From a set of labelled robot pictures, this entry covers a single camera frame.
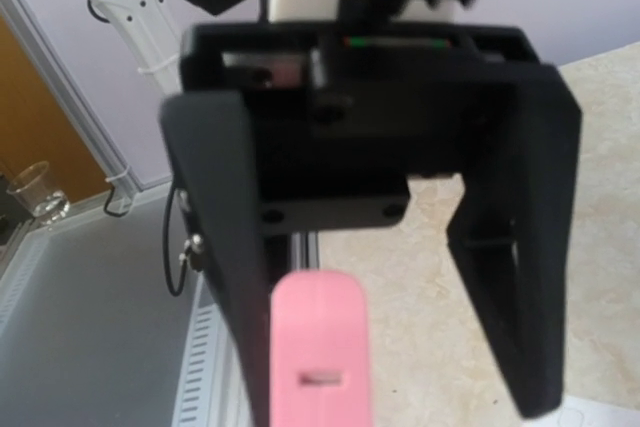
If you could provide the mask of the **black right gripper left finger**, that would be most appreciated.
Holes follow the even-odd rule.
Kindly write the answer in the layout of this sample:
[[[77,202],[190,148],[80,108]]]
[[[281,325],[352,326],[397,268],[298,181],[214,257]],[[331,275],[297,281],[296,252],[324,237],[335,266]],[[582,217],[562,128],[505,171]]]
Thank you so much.
[[[160,124],[204,238],[204,272],[236,343],[253,421],[266,426],[269,284],[249,113],[237,92],[191,92],[163,103]]]

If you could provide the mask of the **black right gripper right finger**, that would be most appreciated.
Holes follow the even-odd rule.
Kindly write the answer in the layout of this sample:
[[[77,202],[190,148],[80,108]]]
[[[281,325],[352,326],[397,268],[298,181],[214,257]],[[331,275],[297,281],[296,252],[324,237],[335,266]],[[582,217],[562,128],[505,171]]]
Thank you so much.
[[[566,272],[582,113],[557,69],[501,82],[461,140],[448,246],[519,414],[564,387]]]

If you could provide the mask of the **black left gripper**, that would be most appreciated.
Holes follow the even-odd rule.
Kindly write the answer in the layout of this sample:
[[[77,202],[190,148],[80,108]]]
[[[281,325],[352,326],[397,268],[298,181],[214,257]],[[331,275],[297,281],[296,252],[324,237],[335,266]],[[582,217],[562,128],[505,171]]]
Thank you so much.
[[[382,227],[411,177],[469,170],[541,67],[514,28],[329,23],[202,25],[185,38],[185,91],[249,122],[265,232]]]

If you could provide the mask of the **pink cube plug adapter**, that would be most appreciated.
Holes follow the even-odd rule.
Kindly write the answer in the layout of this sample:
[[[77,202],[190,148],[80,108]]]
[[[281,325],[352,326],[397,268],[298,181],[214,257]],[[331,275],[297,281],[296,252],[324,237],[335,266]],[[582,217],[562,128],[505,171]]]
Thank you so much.
[[[271,296],[270,424],[371,426],[369,324],[352,276],[300,270]]]

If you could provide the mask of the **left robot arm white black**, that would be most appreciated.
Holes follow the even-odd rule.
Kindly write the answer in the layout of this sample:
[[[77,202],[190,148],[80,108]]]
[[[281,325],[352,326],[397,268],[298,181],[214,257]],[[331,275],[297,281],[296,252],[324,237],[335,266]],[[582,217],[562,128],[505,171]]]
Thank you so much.
[[[558,70],[517,28],[458,24],[474,0],[261,1],[184,35],[159,112],[253,422],[371,424],[364,292],[294,239],[400,223],[413,177],[461,177],[449,251],[520,415],[556,410],[582,120]]]

